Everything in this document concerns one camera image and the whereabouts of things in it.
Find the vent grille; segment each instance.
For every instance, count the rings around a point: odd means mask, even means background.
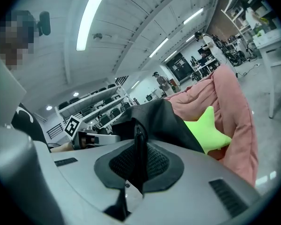
[[[232,217],[236,217],[248,208],[223,179],[210,181],[209,184]]]

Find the green object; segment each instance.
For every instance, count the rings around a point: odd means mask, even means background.
[[[184,121],[189,130],[207,154],[220,149],[231,142],[231,138],[216,130],[214,125],[214,108],[209,106],[198,121]]]

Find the black mesh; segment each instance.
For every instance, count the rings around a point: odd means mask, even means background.
[[[136,176],[136,174],[133,174],[135,172],[133,150],[133,146],[129,147],[125,151],[121,152],[118,156],[114,157],[109,163],[111,170],[125,180],[129,178],[133,179]],[[168,169],[170,162],[169,159],[157,149],[148,146],[147,156],[148,161],[146,169],[148,180],[162,174]]]
[[[148,146],[147,174],[148,180],[162,174],[169,167],[169,159],[157,149]]]
[[[134,169],[133,146],[121,152],[109,162],[109,167],[118,176],[127,180]]]

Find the gray floor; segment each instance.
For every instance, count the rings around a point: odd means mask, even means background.
[[[254,113],[258,139],[259,168],[256,189],[264,194],[274,188],[281,180],[281,66],[273,67],[272,72],[275,83],[275,109],[274,118],[268,117],[269,86],[262,59],[246,62],[235,67],[242,91],[248,99]],[[181,85],[181,90],[196,82],[188,80]]]

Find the pink blanket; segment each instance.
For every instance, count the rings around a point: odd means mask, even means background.
[[[255,185],[258,159],[252,111],[228,66],[219,66],[196,85],[165,99],[171,102],[174,113],[186,121],[198,120],[208,106],[213,106],[216,129],[232,141],[208,155]]]

